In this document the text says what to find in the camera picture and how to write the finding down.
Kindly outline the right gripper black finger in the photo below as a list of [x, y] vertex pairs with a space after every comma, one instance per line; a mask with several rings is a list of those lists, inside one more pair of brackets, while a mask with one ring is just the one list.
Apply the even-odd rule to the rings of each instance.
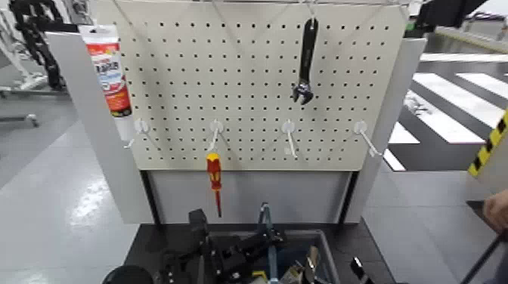
[[364, 266], [359, 258], [353, 257], [350, 262], [350, 268], [353, 274], [358, 278], [360, 284], [374, 284], [374, 281], [365, 271]]

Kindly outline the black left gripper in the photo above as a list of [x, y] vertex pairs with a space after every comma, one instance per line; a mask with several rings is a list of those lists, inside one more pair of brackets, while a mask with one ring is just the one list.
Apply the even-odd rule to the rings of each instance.
[[205, 256], [209, 229], [202, 209], [188, 214], [193, 246], [186, 252], [166, 249], [161, 255], [160, 283], [242, 283], [246, 269], [265, 258], [277, 269], [277, 253], [287, 242], [284, 230], [213, 235]]

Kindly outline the bystander bare hand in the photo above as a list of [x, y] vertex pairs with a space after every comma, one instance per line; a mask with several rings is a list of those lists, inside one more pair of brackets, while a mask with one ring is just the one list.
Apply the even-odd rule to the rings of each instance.
[[501, 233], [507, 229], [508, 193], [503, 190], [484, 201], [482, 213], [494, 229]]

